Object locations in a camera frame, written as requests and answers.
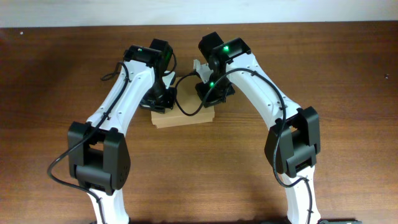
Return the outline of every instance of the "small cardboard box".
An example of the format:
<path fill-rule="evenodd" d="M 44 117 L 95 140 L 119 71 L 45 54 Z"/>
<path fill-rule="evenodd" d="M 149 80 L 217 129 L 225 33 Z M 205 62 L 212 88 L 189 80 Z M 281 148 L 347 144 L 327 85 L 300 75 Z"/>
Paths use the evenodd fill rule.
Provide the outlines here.
<path fill-rule="evenodd" d="M 178 85 L 177 99 L 182 109 L 187 113 L 195 112 L 200 106 L 201 100 L 197 95 L 195 85 L 201 82 L 198 77 L 187 77 Z M 212 122 L 215 116 L 214 106 L 202 107 L 195 116 L 187 116 L 180 111 L 177 105 L 172 110 L 166 109 L 164 114 L 151 112 L 152 124 L 156 128 L 181 126 L 186 124 L 198 124 Z"/>

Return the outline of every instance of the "black cable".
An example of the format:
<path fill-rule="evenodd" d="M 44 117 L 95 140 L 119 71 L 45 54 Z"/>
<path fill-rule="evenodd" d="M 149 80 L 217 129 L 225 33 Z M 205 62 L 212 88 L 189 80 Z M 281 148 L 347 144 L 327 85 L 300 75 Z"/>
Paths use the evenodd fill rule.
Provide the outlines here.
<path fill-rule="evenodd" d="M 82 140 L 80 140 L 78 143 L 76 143 L 74 146 L 72 146 L 71 148 L 69 148 L 68 150 L 66 150 L 64 153 L 62 153 L 60 156 L 58 156 L 58 158 L 56 158 L 50 165 L 49 168 L 47 169 L 47 175 L 54 181 L 56 181 L 59 184 L 62 185 L 66 185 L 68 187 L 74 188 L 74 189 L 78 189 L 78 190 L 82 190 L 88 194 L 90 194 L 91 196 L 93 196 L 98 204 L 98 208 L 99 208 L 99 214 L 101 215 L 101 219 L 103 224 L 105 223 L 105 219 L 104 219 L 104 214 L 103 214 L 103 209 L 102 209 L 102 203 L 101 203 L 101 199 L 99 198 L 94 192 L 91 192 L 89 189 L 85 188 L 85 187 L 80 187 L 79 185 L 75 185 L 75 184 L 71 184 L 65 181 L 62 181 L 58 178 L 56 178 L 53 174 L 52 174 L 52 169 L 63 159 L 65 158 L 67 155 L 69 155 L 72 151 L 74 151 L 76 148 L 78 148 L 79 146 L 81 146 L 82 144 L 84 144 L 87 140 L 89 140 L 89 138 L 91 138 L 95 132 L 97 132 L 97 130 L 99 130 L 100 126 L 104 123 L 104 121 L 106 120 L 106 118 L 109 116 L 109 114 L 112 112 L 112 109 L 114 108 L 114 106 L 116 105 L 116 103 L 119 101 L 120 97 L 123 95 L 124 91 L 126 90 L 127 84 L 129 83 L 129 70 L 127 69 L 127 66 L 123 63 L 123 62 L 118 62 L 116 65 L 116 69 L 113 73 L 107 74 L 104 77 L 106 77 L 106 80 L 109 80 L 111 78 L 113 78 L 116 74 L 116 72 L 118 71 L 120 65 L 124 68 L 125 72 L 126 72 L 126 78 L 124 79 L 124 85 L 122 87 L 122 89 L 120 90 L 119 94 L 117 95 L 117 97 L 114 99 L 114 101 L 112 102 L 111 106 L 108 108 L 108 110 L 103 114 L 103 117 L 101 118 L 101 120 L 99 121 L 99 123 L 95 126 L 94 130 L 92 130 L 89 134 L 87 134 Z"/>
<path fill-rule="evenodd" d="M 256 71 L 252 71 L 252 70 L 247 69 L 247 68 L 235 68 L 235 69 L 232 69 L 232 70 L 226 72 L 222 77 L 220 77 L 220 78 L 214 83 L 213 86 L 210 87 L 210 89 L 209 89 L 209 91 L 206 93 L 205 97 L 203 97 L 203 100 L 202 100 L 202 102 L 201 102 L 199 108 L 198 108 L 195 112 L 193 112 L 192 114 L 188 114 L 188 113 L 186 113 L 186 112 L 181 108 L 180 104 L 179 104 L 178 101 L 177 101 L 177 87 L 178 87 L 178 84 L 180 83 L 180 81 L 182 81 L 184 78 L 187 78 L 187 77 L 193 76 L 193 75 L 197 75 L 197 72 L 194 71 L 194 72 L 191 72 L 191 73 L 189 73 L 188 75 L 185 75 L 184 77 L 182 77 L 182 78 L 177 82 L 177 84 L 175 85 L 175 102 L 176 102 L 178 108 L 180 108 L 180 110 L 181 110 L 181 112 L 182 112 L 183 114 L 185 114 L 185 115 L 187 115 L 187 116 L 193 116 L 193 115 L 197 114 L 197 113 L 201 110 L 202 106 L 206 103 L 207 98 L 209 97 L 210 93 L 213 91 L 213 89 L 215 88 L 215 86 L 217 86 L 217 84 L 219 84 L 219 82 L 222 81 L 222 79 L 226 78 L 227 75 L 229 75 L 229 74 L 231 74 L 231 73 L 233 73 L 233 72 L 238 72 L 238 71 L 248 72 L 248 73 L 250 73 L 252 76 L 257 76 L 257 77 L 260 78 L 262 81 L 266 82 L 266 83 L 275 91 L 275 93 L 277 94 L 277 96 L 278 96 L 278 98 L 279 98 L 283 116 L 282 116 L 282 124 L 281 124 L 280 130 L 279 130 L 278 135 L 277 135 L 277 142 L 276 142 L 275 149 L 274 149 L 274 157 L 272 158 L 272 170 L 274 171 L 275 179 L 278 181 L 278 183 L 279 183 L 281 186 L 283 186 L 283 187 L 285 187 L 285 188 L 294 187 L 295 185 L 297 185 L 297 184 L 298 184 L 300 181 L 302 181 L 302 180 L 305 182 L 305 185 L 307 186 L 307 190 L 308 190 L 308 196 L 309 196 L 309 198 L 310 198 L 310 203 L 309 203 L 310 205 L 309 205 L 309 209 L 308 209 L 308 218 L 307 218 L 307 224 L 309 224 L 309 223 L 310 223 L 310 219 L 311 219 L 311 213 L 312 213 L 312 193 L 311 193 L 310 184 L 308 183 L 309 180 L 308 180 L 307 178 L 305 178 L 305 177 L 301 177 L 301 178 L 299 178 L 298 180 L 296 180 L 293 184 L 287 185 L 287 184 L 285 184 L 285 183 L 283 183 L 283 182 L 281 181 L 281 179 L 279 178 L 278 173 L 277 173 L 277 171 L 276 171 L 276 154 L 277 154 L 278 147 L 279 147 L 280 137 L 281 137 L 281 135 L 282 135 L 282 133 L 283 133 L 284 126 L 286 125 L 286 106 L 285 106 L 285 101 L 284 101 L 282 95 L 280 94 L 278 88 L 277 88 L 271 81 L 269 81 L 268 79 L 264 78 L 262 75 L 258 74 Z"/>
<path fill-rule="evenodd" d="M 229 91 L 229 89 L 230 89 L 231 87 L 232 87 L 232 83 L 230 82 L 230 83 L 228 84 L 228 87 L 226 88 L 225 95 L 224 95 L 224 97 L 223 97 L 224 103 L 226 103 L 226 97 L 228 96 L 228 91 Z"/>
<path fill-rule="evenodd" d="M 188 114 L 187 112 L 185 112 L 182 108 L 181 108 L 181 105 L 180 105 L 180 103 L 178 102 L 178 100 L 177 100 L 177 87 L 178 87 L 178 85 L 180 84 L 180 82 L 182 81 L 182 80 L 184 80 L 184 78 L 187 78 L 187 77 L 190 77 L 190 76 L 196 76 L 196 75 L 198 75 L 198 73 L 196 72 L 196 71 L 193 71 L 193 72 L 191 72 L 191 73 L 189 73 L 188 75 L 185 75 L 185 76 L 183 76 L 182 78 L 180 78 L 179 80 L 178 80 L 178 82 L 175 84 L 175 87 L 174 87 L 174 101 L 175 101 L 175 104 L 178 106 L 178 108 L 180 108 L 180 110 L 181 110 L 181 112 L 183 113 L 183 114 L 185 114 L 185 115 L 187 115 L 187 116 L 194 116 L 195 114 L 197 114 L 199 111 L 200 111 L 200 109 L 201 109 L 201 107 L 203 106 L 203 104 L 206 102 L 206 99 L 207 99 L 207 97 L 206 98 L 204 98 L 203 99 L 203 101 L 202 101 L 202 103 L 201 103 L 201 105 L 199 106 L 199 108 L 195 111 L 195 112 L 193 112 L 192 114 Z"/>
<path fill-rule="evenodd" d="M 172 70 L 169 72 L 165 72 L 164 75 L 170 75 L 172 72 L 174 72 L 175 68 L 177 67 L 177 58 L 176 58 L 174 52 L 173 52 L 173 58 L 174 58 L 174 65 L 173 65 Z"/>

